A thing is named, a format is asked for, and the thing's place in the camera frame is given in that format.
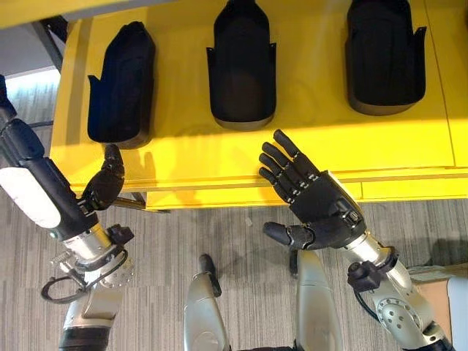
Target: black knob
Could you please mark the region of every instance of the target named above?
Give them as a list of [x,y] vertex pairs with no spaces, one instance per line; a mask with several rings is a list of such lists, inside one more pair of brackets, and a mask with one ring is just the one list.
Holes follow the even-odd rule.
[[381,280],[382,276],[372,262],[353,263],[348,268],[348,284],[359,293],[377,289]]

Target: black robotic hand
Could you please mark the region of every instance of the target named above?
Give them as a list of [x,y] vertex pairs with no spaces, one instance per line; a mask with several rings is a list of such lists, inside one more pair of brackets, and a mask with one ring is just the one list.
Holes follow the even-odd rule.
[[276,146],[264,143],[259,174],[267,179],[303,225],[267,222],[263,232],[291,249],[339,248],[362,235],[366,223],[358,204],[327,170],[320,172],[281,130]]
[[107,144],[104,158],[101,170],[89,181],[81,197],[89,211],[109,208],[124,185],[124,161],[118,147]]

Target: gray wall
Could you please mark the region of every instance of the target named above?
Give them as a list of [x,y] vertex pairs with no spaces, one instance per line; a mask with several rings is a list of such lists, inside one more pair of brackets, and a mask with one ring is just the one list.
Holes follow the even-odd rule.
[[[76,20],[102,13],[169,1],[171,0],[129,0],[123,4],[114,4],[65,14],[64,17],[67,20]],[[56,40],[56,42],[63,52],[63,43],[60,40]],[[30,24],[0,30],[0,74],[14,75],[51,66],[53,66],[53,63]]]

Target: gray carpet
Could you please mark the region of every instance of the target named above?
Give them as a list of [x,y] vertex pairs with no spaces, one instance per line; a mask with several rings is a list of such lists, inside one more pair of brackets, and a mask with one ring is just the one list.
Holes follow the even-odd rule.
[[[47,142],[50,129],[40,134]],[[39,289],[56,273],[48,261],[61,247],[3,190],[0,208],[0,350],[56,350],[67,307],[42,301]],[[363,209],[374,234],[396,246],[407,265],[468,261],[468,200],[378,203]],[[111,208],[100,217],[103,225],[127,225],[136,235],[128,250],[137,276],[127,289],[109,350],[182,350],[184,299],[203,252],[213,256],[221,272],[219,305],[233,350],[292,344],[295,281],[287,270],[287,252],[261,233],[265,221],[297,223],[287,208],[170,214]],[[344,349],[400,350],[356,303],[346,284],[348,263],[330,249],[320,256],[339,311]]]

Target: robot forearm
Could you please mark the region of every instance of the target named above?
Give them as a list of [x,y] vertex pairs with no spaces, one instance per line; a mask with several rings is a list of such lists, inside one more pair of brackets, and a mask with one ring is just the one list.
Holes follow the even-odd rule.
[[360,293],[369,292],[381,325],[404,350],[452,349],[393,248],[367,230],[339,251],[352,263],[348,282]]

